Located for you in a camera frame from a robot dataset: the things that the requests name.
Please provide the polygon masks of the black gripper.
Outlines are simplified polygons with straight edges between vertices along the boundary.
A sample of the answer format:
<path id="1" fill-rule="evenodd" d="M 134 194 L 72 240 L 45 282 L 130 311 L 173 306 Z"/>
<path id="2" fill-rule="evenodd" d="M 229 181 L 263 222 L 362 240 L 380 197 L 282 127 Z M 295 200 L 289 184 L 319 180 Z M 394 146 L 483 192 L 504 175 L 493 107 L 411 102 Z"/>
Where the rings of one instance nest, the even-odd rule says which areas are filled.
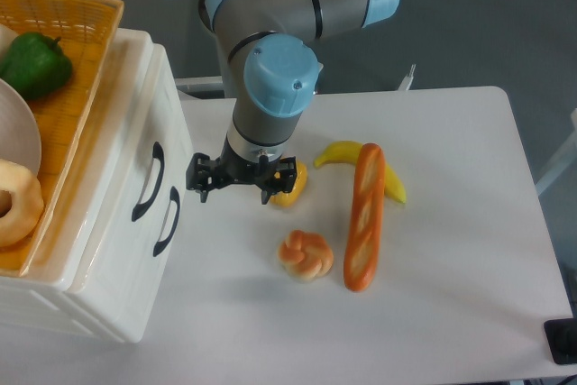
<path id="1" fill-rule="evenodd" d="M 186 188 L 205 203 L 211 191 L 229 185 L 254 185 L 261 189 L 261 203 L 267 205 L 278 193 L 290 193 L 298 177 L 297 159 L 269 154 L 268 148 L 227 134 L 218 159 L 195 152 L 186 170 Z"/>

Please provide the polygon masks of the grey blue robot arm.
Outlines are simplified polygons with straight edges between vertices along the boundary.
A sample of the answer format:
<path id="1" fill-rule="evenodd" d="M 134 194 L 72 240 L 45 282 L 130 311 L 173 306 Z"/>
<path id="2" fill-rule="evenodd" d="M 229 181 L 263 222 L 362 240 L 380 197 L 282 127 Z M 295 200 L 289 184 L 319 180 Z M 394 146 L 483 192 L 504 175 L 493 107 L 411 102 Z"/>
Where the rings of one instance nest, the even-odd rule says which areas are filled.
<path id="1" fill-rule="evenodd" d="M 200 0 L 215 36 L 224 93 L 235 101 L 221 155 L 196 153 L 187 187 L 202 198 L 254 185 L 268 202 L 289 193 L 298 171 L 285 150 L 321 71 L 309 44 L 389 19 L 400 0 Z"/>

